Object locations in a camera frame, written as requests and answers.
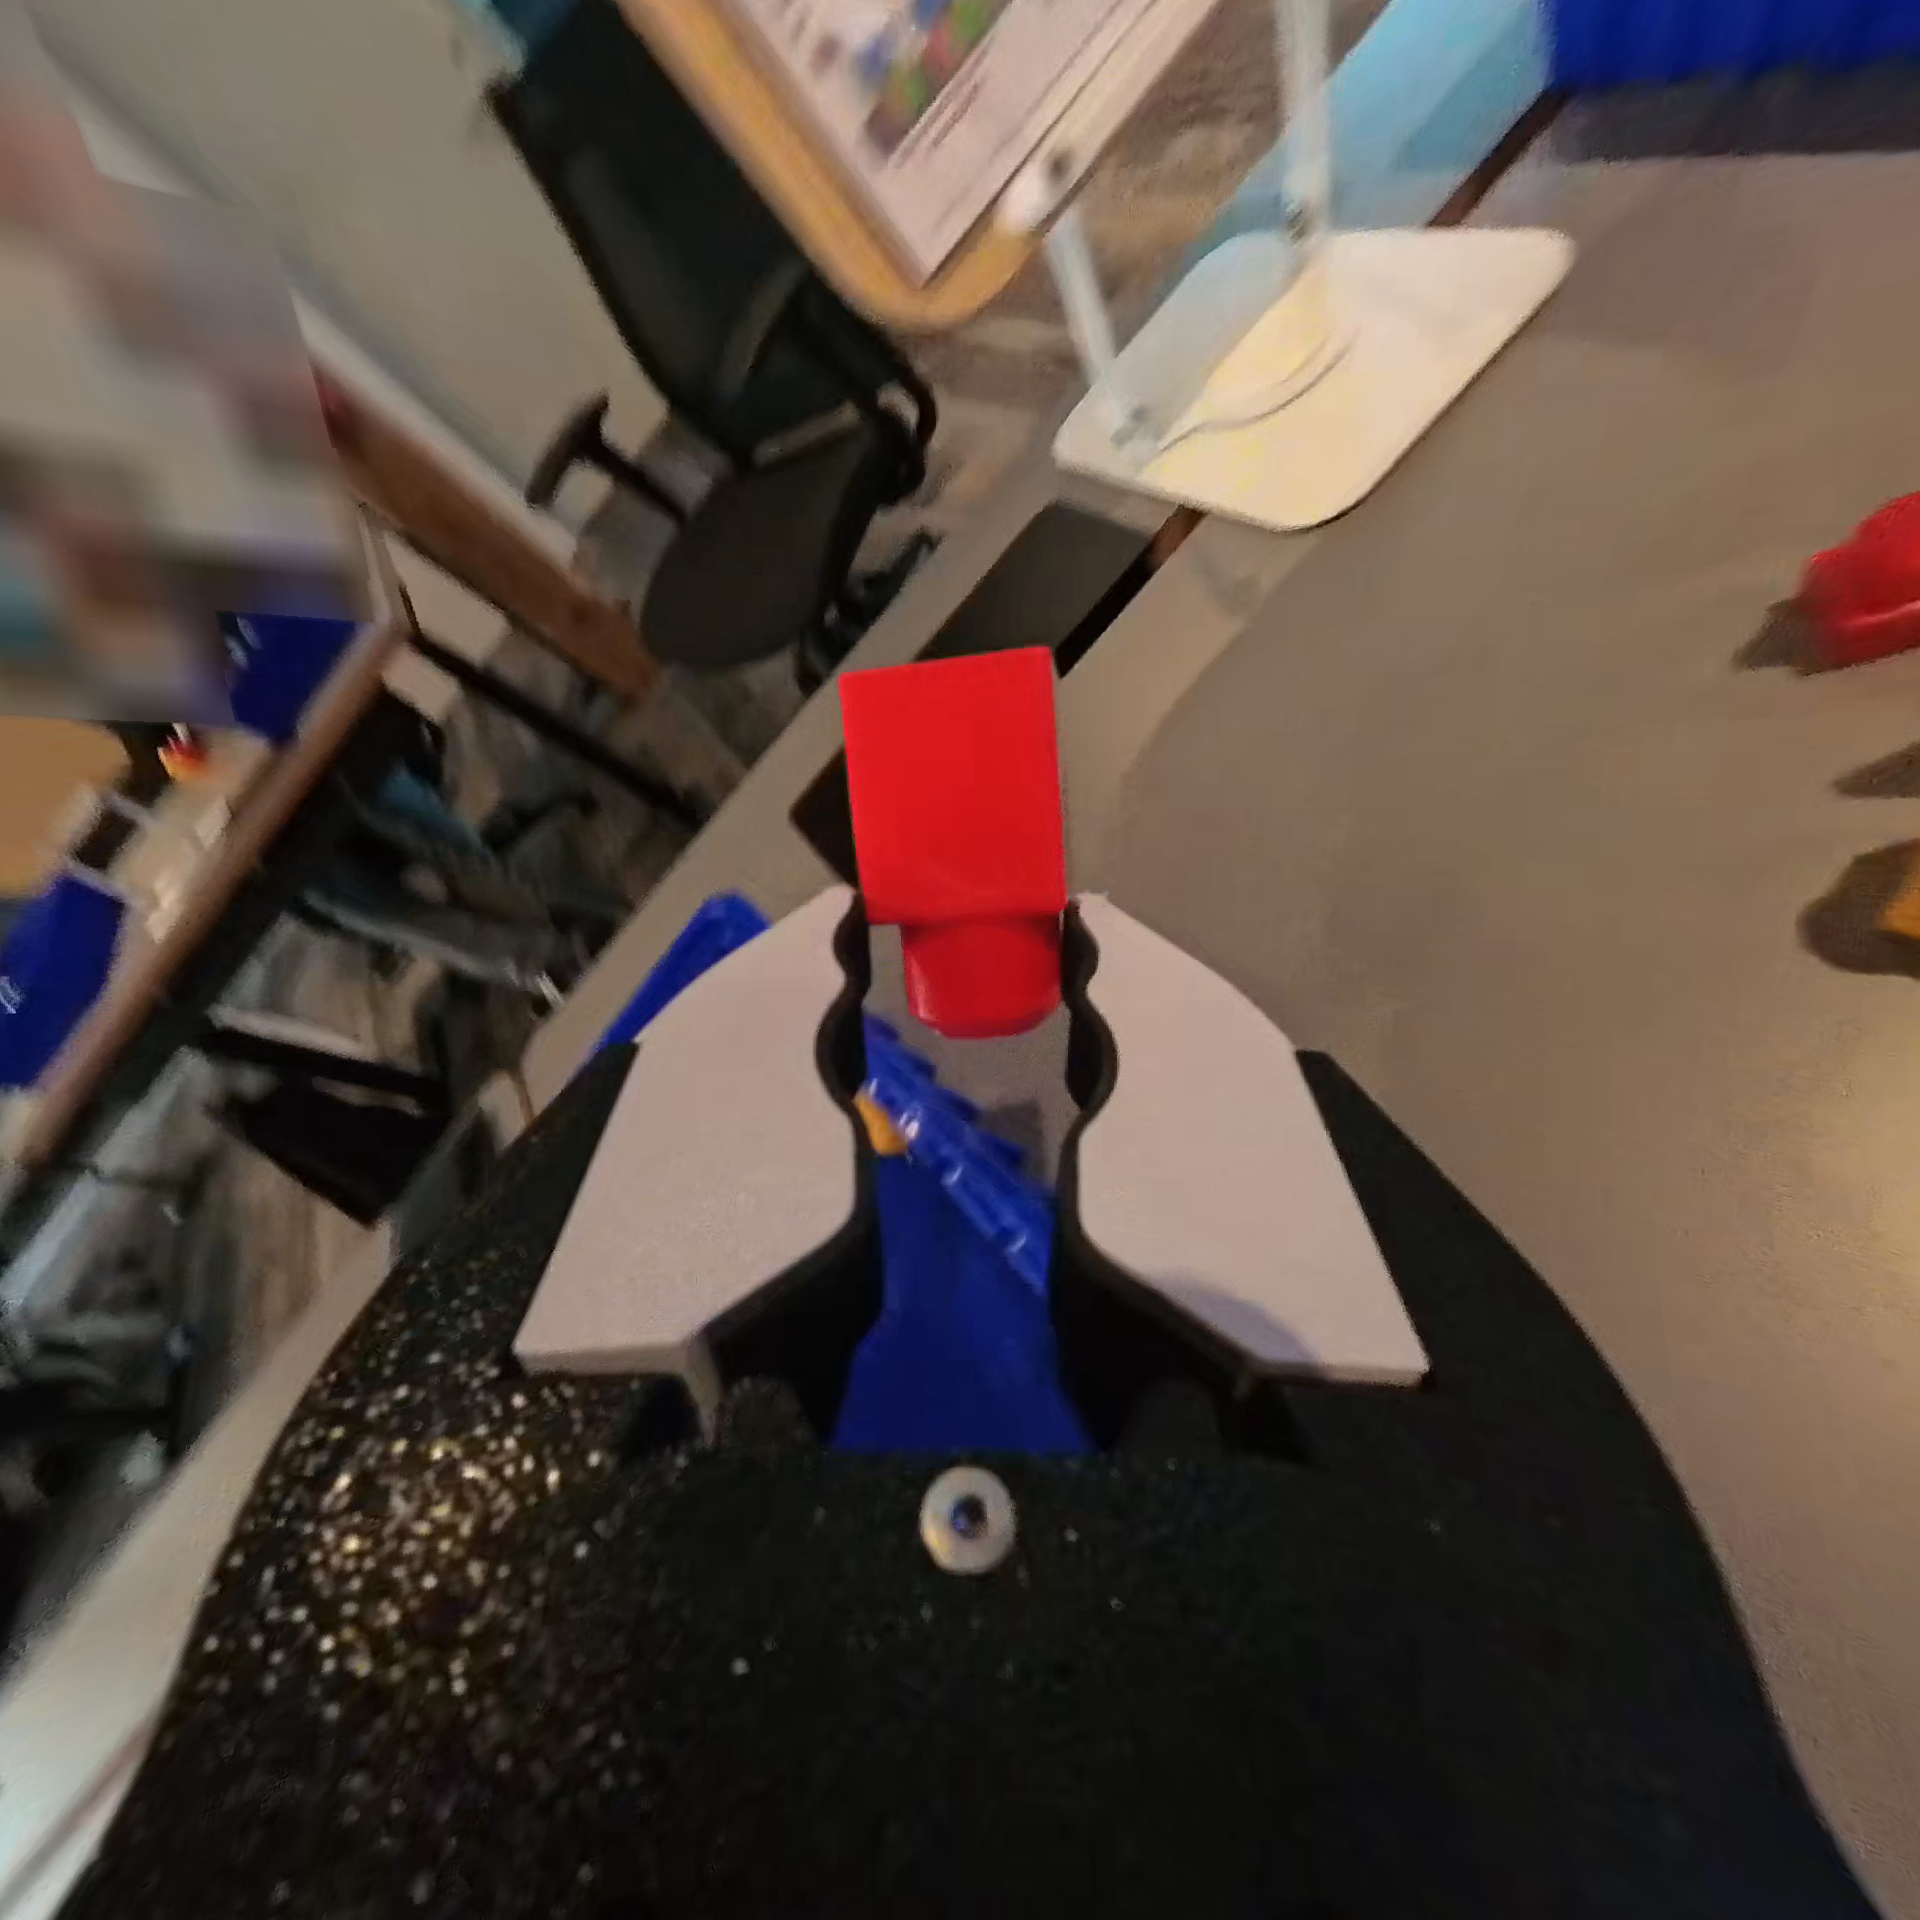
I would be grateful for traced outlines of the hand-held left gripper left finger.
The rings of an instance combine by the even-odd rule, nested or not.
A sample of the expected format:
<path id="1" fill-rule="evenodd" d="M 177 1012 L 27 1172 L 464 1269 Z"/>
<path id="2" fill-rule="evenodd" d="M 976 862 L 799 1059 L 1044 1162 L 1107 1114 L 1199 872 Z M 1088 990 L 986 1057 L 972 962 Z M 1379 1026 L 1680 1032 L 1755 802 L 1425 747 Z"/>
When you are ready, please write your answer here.
<path id="1" fill-rule="evenodd" d="M 512 1355 L 679 1381 L 712 1425 L 776 1381 L 833 1432 L 884 1297 L 863 1082 L 868 926 L 832 885 L 635 1036 Z"/>

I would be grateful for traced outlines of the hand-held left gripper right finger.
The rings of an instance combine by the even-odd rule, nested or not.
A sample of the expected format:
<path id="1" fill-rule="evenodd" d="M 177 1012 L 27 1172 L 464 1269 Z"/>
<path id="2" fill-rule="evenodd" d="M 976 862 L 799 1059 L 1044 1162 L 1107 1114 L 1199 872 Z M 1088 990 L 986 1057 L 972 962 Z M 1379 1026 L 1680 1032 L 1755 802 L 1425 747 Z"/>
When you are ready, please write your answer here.
<path id="1" fill-rule="evenodd" d="M 1290 1036 L 1107 897 L 1073 909 L 1115 1068 L 1073 1149 L 1089 1250 L 1261 1374 L 1421 1384 L 1427 1351 Z"/>

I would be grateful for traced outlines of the red one-stud block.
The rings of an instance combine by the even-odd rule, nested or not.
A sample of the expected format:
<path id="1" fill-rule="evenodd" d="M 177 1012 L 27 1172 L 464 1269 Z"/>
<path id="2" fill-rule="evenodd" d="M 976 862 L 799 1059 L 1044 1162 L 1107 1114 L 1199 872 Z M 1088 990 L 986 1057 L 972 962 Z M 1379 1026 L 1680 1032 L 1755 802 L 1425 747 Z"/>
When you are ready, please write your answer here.
<path id="1" fill-rule="evenodd" d="M 1044 647 L 835 681 L 865 920 L 900 937 L 914 1020 L 1018 1039 L 1062 998 L 1067 859 Z"/>

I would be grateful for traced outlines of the red two-stud block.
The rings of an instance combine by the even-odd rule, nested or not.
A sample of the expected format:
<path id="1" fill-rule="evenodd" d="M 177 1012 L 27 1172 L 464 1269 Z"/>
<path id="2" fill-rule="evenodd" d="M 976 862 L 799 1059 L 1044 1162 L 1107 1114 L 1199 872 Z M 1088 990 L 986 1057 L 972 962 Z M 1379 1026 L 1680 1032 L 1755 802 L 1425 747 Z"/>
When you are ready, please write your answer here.
<path id="1" fill-rule="evenodd" d="M 1840 671 L 1917 649 L 1917 493 L 1902 494 L 1804 565 L 1795 607 L 1809 657 Z"/>

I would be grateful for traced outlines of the wooden office desk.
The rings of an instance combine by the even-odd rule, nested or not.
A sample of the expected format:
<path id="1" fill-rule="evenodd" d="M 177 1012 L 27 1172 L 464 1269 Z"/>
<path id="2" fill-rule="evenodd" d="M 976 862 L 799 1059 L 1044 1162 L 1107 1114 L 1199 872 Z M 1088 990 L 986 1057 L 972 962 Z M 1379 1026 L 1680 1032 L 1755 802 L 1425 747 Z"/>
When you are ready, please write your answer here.
<path id="1" fill-rule="evenodd" d="M 396 611 L 356 632 L 306 709 L 298 737 L 262 763 L 219 839 L 186 869 L 159 937 L 138 937 L 108 983 L 27 1093 L 3 1100 L 3 1187 L 50 1169 L 87 1104 L 129 1055 L 150 1020 L 183 985 L 243 885 L 265 875 L 270 853 L 324 787 L 385 688 L 385 671 L 409 629 Z"/>

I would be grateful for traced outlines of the black office chair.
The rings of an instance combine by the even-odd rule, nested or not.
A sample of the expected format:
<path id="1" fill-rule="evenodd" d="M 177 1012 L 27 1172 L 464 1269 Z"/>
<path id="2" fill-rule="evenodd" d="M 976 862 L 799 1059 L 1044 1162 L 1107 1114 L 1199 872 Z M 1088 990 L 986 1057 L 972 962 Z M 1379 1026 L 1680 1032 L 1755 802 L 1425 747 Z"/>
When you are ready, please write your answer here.
<path id="1" fill-rule="evenodd" d="M 526 505 L 599 472 L 673 529 L 635 614 L 661 662 L 712 676 L 794 654 L 817 687 L 933 548 L 917 532 L 856 568 L 926 481 L 932 386 L 815 272 L 615 4 L 572 4 L 488 105 L 669 420 L 718 460 L 700 498 L 667 493 L 592 396 Z"/>

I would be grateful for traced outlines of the printed instruction sheet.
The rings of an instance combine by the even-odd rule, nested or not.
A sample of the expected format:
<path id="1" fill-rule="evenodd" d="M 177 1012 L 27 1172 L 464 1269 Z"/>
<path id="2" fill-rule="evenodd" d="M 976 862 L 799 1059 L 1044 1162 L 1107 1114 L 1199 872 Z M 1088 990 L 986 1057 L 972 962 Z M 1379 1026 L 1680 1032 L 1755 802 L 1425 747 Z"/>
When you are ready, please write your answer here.
<path id="1" fill-rule="evenodd" d="M 1118 58 L 1189 3 L 731 3 L 754 58 L 823 139 L 914 284 L 983 220 Z"/>

